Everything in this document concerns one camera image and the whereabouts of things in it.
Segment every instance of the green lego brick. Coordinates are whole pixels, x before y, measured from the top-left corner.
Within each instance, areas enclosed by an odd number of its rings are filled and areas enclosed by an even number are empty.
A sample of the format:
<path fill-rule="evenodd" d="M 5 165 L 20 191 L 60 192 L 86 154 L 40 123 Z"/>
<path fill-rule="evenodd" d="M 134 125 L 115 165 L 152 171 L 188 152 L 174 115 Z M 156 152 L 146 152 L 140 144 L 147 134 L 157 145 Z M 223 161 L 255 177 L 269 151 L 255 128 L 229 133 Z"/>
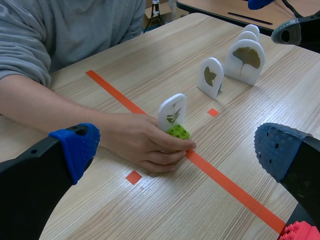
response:
<path fill-rule="evenodd" d="M 179 139 L 189 139 L 190 134 L 181 125 L 175 125 L 167 131 L 168 134 Z"/>

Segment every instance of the ginkgo leaf image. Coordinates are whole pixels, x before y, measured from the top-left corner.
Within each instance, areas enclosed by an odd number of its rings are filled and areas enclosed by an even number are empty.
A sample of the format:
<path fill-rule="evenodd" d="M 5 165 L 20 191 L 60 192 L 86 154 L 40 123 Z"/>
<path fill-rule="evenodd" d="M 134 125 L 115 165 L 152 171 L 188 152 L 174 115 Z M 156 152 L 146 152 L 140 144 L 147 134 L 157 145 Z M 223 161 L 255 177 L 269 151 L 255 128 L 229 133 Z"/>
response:
<path fill-rule="evenodd" d="M 178 119 L 178 117 L 179 117 L 179 114 L 180 114 L 179 112 L 180 112 L 180 110 L 181 110 L 181 108 L 180 108 L 178 111 L 174 112 L 173 115 L 167 115 L 167 116 L 166 116 L 167 121 L 173 125 L 173 124 L 175 123 L 175 121 L 176 121 L 176 120 Z"/>
<path fill-rule="evenodd" d="M 235 50 L 233 53 L 233 56 L 240 59 L 242 61 L 242 67 L 240 70 L 240 76 L 242 68 L 245 64 L 249 64 L 255 69 L 260 68 L 260 58 L 256 50 L 253 48 L 247 47 L 239 47 L 237 50 Z"/>
<path fill-rule="evenodd" d="M 209 86 L 211 87 L 214 86 L 212 81 L 216 78 L 216 76 L 217 74 L 215 74 L 214 72 L 210 72 L 210 69 L 208 66 L 204 69 L 204 79 Z"/>

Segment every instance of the orange tape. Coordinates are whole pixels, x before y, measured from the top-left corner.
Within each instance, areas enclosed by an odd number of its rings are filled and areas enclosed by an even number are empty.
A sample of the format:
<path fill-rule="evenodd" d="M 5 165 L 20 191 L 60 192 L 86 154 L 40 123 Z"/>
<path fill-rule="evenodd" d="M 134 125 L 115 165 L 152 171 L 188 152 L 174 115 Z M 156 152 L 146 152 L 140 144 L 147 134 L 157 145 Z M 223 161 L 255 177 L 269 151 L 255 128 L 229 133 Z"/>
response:
<path fill-rule="evenodd" d="M 138 106 L 131 102 L 128 98 L 116 90 L 113 86 L 107 83 L 103 78 L 101 78 L 94 71 L 90 70 L 86 74 L 89 75 L 93 80 L 95 80 L 101 87 L 103 87 L 108 93 L 110 93 L 115 99 L 122 103 L 128 110 L 132 113 L 143 113 Z M 215 116 L 218 114 L 213 108 L 209 110 L 209 114 L 214 113 Z M 250 211 L 252 211 L 257 217 L 268 224 L 277 233 L 281 233 L 286 223 L 263 206 L 260 202 L 255 200 L 247 192 L 245 192 L 241 187 L 231 181 L 222 172 L 212 166 L 209 162 L 204 160 L 200 155 L 194 151 L 188 151 L 186 156 L 193 164 L 195 164 L 199 169 L 201 169 L 205 174 L 212 178 L 217 184 L 219 184 L 224 190 L 235 197 L 239 202 L 246 206 Z"/>
<path fill-rule="evenodd" d="M 97 84 L 104 88 L 109 94 L 111 94 L 115 99 L 117 99 L 123 106 L 129 109 L 134 114 L 146 114 L 135 105 L 132 101 L 126 98 L 121 92 L 111 86 L 108 82 L 106 82 L 102 77 L 96 74 L 94 71 L 87 71 L 86 74 L 92 78 Z"/>
<path fill-rule="evenodd" d="M 132 183 L 132 185 L 135 185 L 140 179 L 142 178 L 142 176 L 137 173 L 136 171 L 131 172 L 126 179 Z"/>
<path fill-rule="evenodd" d="M 188 158 L 194 165 L 201 169 L 210 178 L 212 178 L 224 190 L 234 196 L 240 203 L 246 206 L 257 217 L 268 224 L 278 234 L 282 232 L 282 230 L 286 226 L 286 223 L 271 211 L 269 211 L 260 202 L 255 200 L 237 184 L 231 181 L 222 172 L 220 172 L 218 169 L 216 169 L 209 162 L 204 160 L 200 155 L 192 150 L 188 151 L 185 157 Z"/>
<path fill-rule="evenodd" d="M 208 111 L 208 114 L 210 114 L 212 117 L 216 117 L 219 112 L 213 108 L 211 108 L 209 111 Z"/>

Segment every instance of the white card stand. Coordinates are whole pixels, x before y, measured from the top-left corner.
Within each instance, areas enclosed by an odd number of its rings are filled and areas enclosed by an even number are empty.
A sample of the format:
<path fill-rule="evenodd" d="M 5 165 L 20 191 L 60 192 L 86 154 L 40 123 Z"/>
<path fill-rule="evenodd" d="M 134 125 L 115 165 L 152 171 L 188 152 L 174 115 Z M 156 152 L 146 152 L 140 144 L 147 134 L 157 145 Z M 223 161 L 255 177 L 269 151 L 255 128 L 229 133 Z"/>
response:
<path fill-rule="evenodd" d="M 180 124 L 185 124 L 187 97 L 178 93 L 164 101 L 158 111 L 158 128 L 164 132 Z"/>
<path fill-rule="evenodd" d="M 249 39 L 255 42 L 258 42 L 257 36 L 252 31 L 243 31 L 241 32 L 235 39 L 235 43 L 242 40 L 242 39 Z"/>
<path fill-rule="evenodd" d="M 254 86 L 265 60 L 265 52 L 258 42 L 249 39 L 237 41 L 227 53 L 224 75 Z"/>
<path fill-rule="evenodd" d="M 216 99 L 222 80 L 224 68 L 214 57 L 209 57 L 201 63 L 200 76 L 197 88 L 207 94 L 210 98 Z"/>
<path fill-rule="evenodd" d="M 254 33 L 254 35 L 256 36 L 258 41 L 260 40 L 260 30 L 256 25 L 249 24 L 249 25 L 245 26 L 244 29 L 242 30 L 242 32 L 245 32 L 245 31 L 249 31 L 249 32 Z"/>

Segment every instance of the table surface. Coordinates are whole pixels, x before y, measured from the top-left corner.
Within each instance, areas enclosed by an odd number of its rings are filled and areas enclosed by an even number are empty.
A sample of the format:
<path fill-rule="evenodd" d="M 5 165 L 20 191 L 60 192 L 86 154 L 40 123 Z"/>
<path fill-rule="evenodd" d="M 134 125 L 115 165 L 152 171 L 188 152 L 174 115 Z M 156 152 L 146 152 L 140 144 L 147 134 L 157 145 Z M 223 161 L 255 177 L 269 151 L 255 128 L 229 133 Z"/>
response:
<path fill-rule="evenodd" d="M 239 26 L 190 14 L 53 74 L 52 89 L 99 111 L 128 113 L 85 72 L 93 70 L 156 117 L 176 93 L 188 98 L 186 129 L 196 152 L 284 222 L 297 202 L 261 168 L 254 133 L 265 122 L 320 137 L 320 55 L 276 45 L 261 35 L 266 64 L 256 86 L 225 77 L 216 100 L 196 84 L 200 63 L 224 63 Z M 207 112 L 216 109 L 212 117 Z M 44 138 L 0 116 L 0 162 Z M 132 185 L 126 176 L 142 179 Z M 154 174 L 107 149 L 61 199 L 41 240 L 276 240 L 278 234 L 189 160 L 174 173 Z"/>
<path fill-rule="evenodd" d="M 207 12 L 271 30 L 276 29 L 286 21 L 295 19 L 293 12 L 281 0 L 276 0 L 259 10 L 250 10 L 248 8 L 248 1 L 245 0 L 176 0 L 176 2 L 178 5 L 187 6 L 197 12 Z M 320 10 L 319 0 L 288 0 L 288 2 L 304 17 L 313 15 Z M 250 20 L 241 16 L 267 23 Z"/>

